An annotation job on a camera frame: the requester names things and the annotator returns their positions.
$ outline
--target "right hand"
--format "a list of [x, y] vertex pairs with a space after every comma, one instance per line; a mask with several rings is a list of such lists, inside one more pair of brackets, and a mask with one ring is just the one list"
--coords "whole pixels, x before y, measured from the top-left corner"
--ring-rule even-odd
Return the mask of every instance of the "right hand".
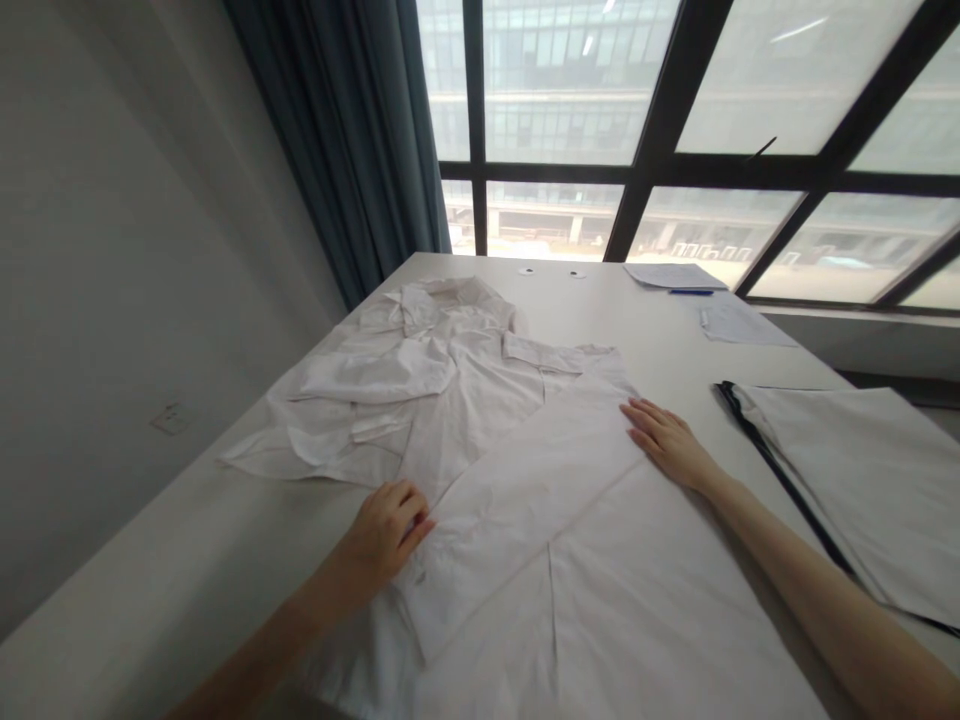
[[630, 404], [621, 405], [620, 410], [633, 423], [627, 431], [630, 438], [675, 483], [708, 494], [727, 479], [690, 426], [669, 410], [636, 398], [630, 398]]

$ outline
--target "paper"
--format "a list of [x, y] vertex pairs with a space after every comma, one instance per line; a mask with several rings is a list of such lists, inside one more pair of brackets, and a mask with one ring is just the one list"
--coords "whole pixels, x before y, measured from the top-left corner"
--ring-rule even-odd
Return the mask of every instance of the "paper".
[[695, 263], [632, 263], [624, 265], [642, 285], [683, 290], [726, 290], [727, 286]]
[[743, 345], [799, 346], [796, 340], [733, 293], [684, 300], [696, 307], [700, 327], [710, 340]]

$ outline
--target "wall outlet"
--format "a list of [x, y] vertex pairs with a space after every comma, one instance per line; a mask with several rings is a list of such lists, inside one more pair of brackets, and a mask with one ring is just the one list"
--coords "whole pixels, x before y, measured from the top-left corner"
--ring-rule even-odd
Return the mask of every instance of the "wall outlet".
[[196, 413], [188, 410], [180, 403], [167, 405], [162, 413], [157, 415], [150, 424], [167, 435], [179, 435], [196, 419]]

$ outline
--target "hand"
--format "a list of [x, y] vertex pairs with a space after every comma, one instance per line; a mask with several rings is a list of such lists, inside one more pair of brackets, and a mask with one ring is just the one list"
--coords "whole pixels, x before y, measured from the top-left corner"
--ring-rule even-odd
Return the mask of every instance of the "hand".
[[690, 426], [669, 410], [636, 398], [620, 410], [633, 423], [627, 434], [674, 482], [707, 495], [728, 478]]
[[409, 480], [384, 483], [363, 501], [353, 525], [310, 584], [318, 593], [335, 596], [341, 615], [363, 607], [433, 530], [436, 523], [427, 519], [428, 512], [426, 498]]

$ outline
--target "ceiling light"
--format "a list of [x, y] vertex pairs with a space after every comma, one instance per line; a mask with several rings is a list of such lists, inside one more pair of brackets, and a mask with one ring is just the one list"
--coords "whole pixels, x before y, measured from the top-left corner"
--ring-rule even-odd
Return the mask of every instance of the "ceiling light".
[[826, 17], [822, 17], [822, 18], [820, 18], [819, 20], [814, 20], [812, 23], [809, 23], [809, 24], [807, 24], [807, 25], [804, 25], [803, 27], [799, 27], [799, 28], [797, 28], [796, 30], [791, 30], [790, 32], [785, 32], [785, 33], [783, 33], [783, 35], [777, 35], [775, 38], [773, 38], [773, 40], [770, 41], [770, 44], [773, 44], [773, 43], [775, 43], [775, 42], [780, 42], [781, 40], [786, 40], [788, 37], [793, 37], [794, 35], [799, 35], [800, 33], [806, 32], [807, 30], [812, 30], [812, 29], [815, 28], [817, 25], [823, 25], [823, 24], [824, 24], [827, 20], [829, 20], [829, 19], [830, 19], [830, 16], [827, 15]]

